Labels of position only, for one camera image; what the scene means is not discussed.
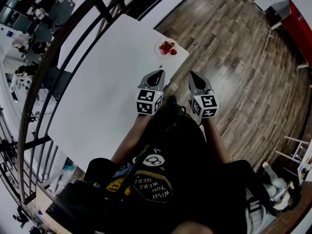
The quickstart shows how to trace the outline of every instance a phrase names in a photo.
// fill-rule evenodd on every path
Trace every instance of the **graphic print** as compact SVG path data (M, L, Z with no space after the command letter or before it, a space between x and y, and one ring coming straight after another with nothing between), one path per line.
M172 187L163 175L137 171L132 187L145 199L165 203L172 197Z
M193 99L192 108L194 109L195 113L197 113L197 115L199 116L201 108L195 99Z
M162 96L156 101L156 104L155 104L155 113L156 113L157 109L161 106L161 99L162 99Z
M115 181L113 181L112 183L110 183L107 187L106 190L110 191L110 192L117 192L117 190L119 189L121 183L123 182L124 178L120 178L117 179ZM132 190L130 188L130 186L125 190L125 194L129 195L132 193Z
M143 164L146 166L160 166L165 162L165 159L163 156L159 154L150 154L148 155L145 160L143 161Z
M150 114L150 115L152 114L152 105L151 104L137 102L136 108L137 108L138 113Z
M215 97L211 95L206 95L201 97L204 107L216 107Z
M154 95L155 95L155 91L141 90L137 99L145 100L145 101L153 101Z
M202 117L213 117L215 116L216 109L205 109Z

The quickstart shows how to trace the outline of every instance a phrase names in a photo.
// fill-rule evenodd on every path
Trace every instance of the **plate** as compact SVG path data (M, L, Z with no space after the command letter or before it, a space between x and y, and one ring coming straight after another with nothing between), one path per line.
M167 42L169 42L169 43L170 43L170 42L174 42L174 43L175 43L175 46L173 47L173 49L175 49L176 52L177 52L175 55L171 55L170 53L164 55L164 54L162 53L162 50L160 49L160 46L161 46L165 41L167 41ZM164 59L164 60L169 60L169 59L174 58L176 55L179 54L179 45L177 44L177 42L176 42L175 40L170 39L170 38L160 39L160 40L156 43L156 45L155 45L155 52L156 52L156 55L157 55L159 58L162 58L162 59Z

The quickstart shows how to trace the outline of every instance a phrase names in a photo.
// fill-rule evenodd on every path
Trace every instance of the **white cable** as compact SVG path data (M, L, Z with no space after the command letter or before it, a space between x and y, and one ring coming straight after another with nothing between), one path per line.
M274 36L271 35L271 29L268 30L267 28L264 28L264 32L265 32L265 34L267 34L268 37L267 37L267 42L266 42L265 45L264 45L264 49L263 49L262 55L261 55L261 57L260 57L259 66L258 66L258 68L257 68L257 70L256 70L256 72L255 72L255 74L254 74L254 76L253 76L253 78L252 78L251 83L249 84L249 86L248 86L248 88L247 88L247 90L246 90L246 93L245 93L245 95L244 95L244 98L242 99L242 102L240 103L240 106L239 106L239 108L238 108L238 110L237 110L237 112L236 112L236 114L235 114L233 120L231 121L231 123L229 124L229 126L227 127L227 129L224 131L224 133L222 134L221 138L224 136L224 134L226 133L226 131L230 128L230 126L232 125L232 123L233 123L234 120L236 119L236 116L238 115L239 110L241 109L241 107L242 107L242 105L243 105L243 102L244 102L244 100L245 100L245 98L246 98L246 96L247 96L248 90L249 90L249 88L251 87L251 85L252 85L252 83L253 83L253 81L254 81L254 78L255 78L255 76L256 76L256 74L257 74L257 72L258 72L258 70L260 69L261 60L262 60L262 57L263 57L263 55L264 55L265 48L266 48L267 45L268 45L269 38L274 39Z

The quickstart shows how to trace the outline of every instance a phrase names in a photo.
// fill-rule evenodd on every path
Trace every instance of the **railing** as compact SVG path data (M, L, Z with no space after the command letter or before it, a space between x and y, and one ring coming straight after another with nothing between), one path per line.
M23 172L23 167L24 167L24 152L25 150L28 150L31 147L31 157L30 157L30 164L29 166L33 166L33 159L34 159L34 153L35 153L35 147L38 145L41 145L40 153L39 153L39 160L38 160L38 166L37 166L37 172L35 174L35 184L37 185L39 181L39 171L40 171L40 164L42 160L42 155L45 147L45 143L50 141L50 137L48 136L48 130L50 127L50 124L52 122L53 116L56 112L56 109L59 105L59 102L62 99L62 96L69 85L71 79L75 75L77 69L80 67L86 56L89 54L89 52L92 50L94 45L97 43L97 41L101 38L101 36L106 32L106 30L116 21L116 19L121 15L127 12L129 8L136 2L136 0L132 0L129 4L125 4L125 0L112 0L108 6L104 4L102 0L86 0L76 11L75 13L68 19L66 24L63 26L61 31L58 33L56 38L53 40L52 44L48 48L46 54L44 55L42 62L38 68L37 73L35 74L33 78L33 82L29 88L28 95L25 101L25 105L23 108L22 116L21 116L21 122L20 122L20 128L19 128L19 139L18 139L18 170L19 170L19 191L20 191L20 200L23 204L27 204L30 200L32 200L35 197L35 193L32 195L25 195L25 188L24 188L24 172ZM31 119L32 115L32 110L34 103L37 98L37 94L39 92L40 86L45 78L45 75L47 73L48 67L50 66L50 63L54 60L56 55L59 54L59 50L63 43L66 41L66 39L69 37L70 33L74 30L74 28L78 25L78 23L83 19L83 17L93 8L96 7L97 10L100 12L100 15L90 24L90 26L87 28L87 30L82 34L80 39L77 41L73 49L70 51L69 55L67 56L66 60L64 61L63 65L60 67L60 72L56 79L54 80L54 83L49 89L49 93L47 94L47 97L45 99L45 102L43 104L42 110L40 112L40 116L37 121L37 126L36 130L34 133L34 140L32 141L31 145L27 145L26 142L26 136L27 136L27 130L28 130L28 124ZM86 39L86 37L89 35L89 33L94 29L96 25L101 20L105 20L105 23L103 24L102 29L100 30L98 36L96 39L93 41L93 43L90 45L90 47L87 49L87 51L84 53L84 55L81 57L79 60L78 64L74 68L73 72L71 73L68 81L66 82L62 92L60 93L59 99L56 102L56 105L53 109L53 112L50 116L49 122L47 124L47 127L45 129L44 136L42 138L39 138L39 131L41 128L42 120L44 117L45 110L47 108L47 105L49 103L49 100L66 68L68 65L69 61L77 51L77 49L80 47L80 45L83 43L83 41ZM50 168L48 170L47 178L44 176L47 168L47 163L49 156L51 154L53 146L53 141L51 141L48 152L47 152L47 157L46 161L44 163L43 167L43 172L41 176L41 183L46 180L50 176L50 171L51 171L51 166L53 164L53 160L56 154L56 151L58 147L53 152L53 157L52 157L52 162L50 162ZM32 174L29 173L29 178L28 178L28 187L29 185L32 184Z
M13 136L10 133L8 125L2 114L3 109L0 108L0 177L11 194L12 198L19 203L20 195L18 193L20 184L18 183L18 168L17 168L17 142L15 142ZM29 165L24 160L23 162L23 173L28 176ZM35 183L32 181L29 187L29 193L26 195L31 195L35 191Z

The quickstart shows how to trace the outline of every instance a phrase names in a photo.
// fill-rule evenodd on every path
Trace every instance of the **red strawberry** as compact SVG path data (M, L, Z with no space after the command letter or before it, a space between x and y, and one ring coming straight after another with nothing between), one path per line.
M175 49L172 49L172 50L170 51L170 54L173 55L173 56L176 55L176 50L175 50Z

